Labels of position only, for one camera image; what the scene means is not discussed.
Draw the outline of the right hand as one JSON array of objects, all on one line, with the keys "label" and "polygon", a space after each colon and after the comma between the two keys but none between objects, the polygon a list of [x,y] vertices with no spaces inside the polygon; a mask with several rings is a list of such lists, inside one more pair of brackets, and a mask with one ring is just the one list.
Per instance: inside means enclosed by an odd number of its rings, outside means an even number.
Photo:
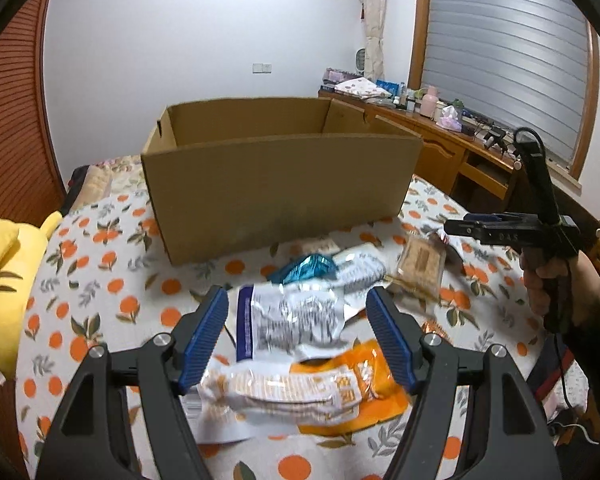
[{"label": "right hand", "polygon": [[600,274],[582,250],[573,258],[542,259],[542,252],[524,248],[520,255],[532,311],[542,318],[553,299],[571,304],[571,322],[579,325],[600,307]]}]

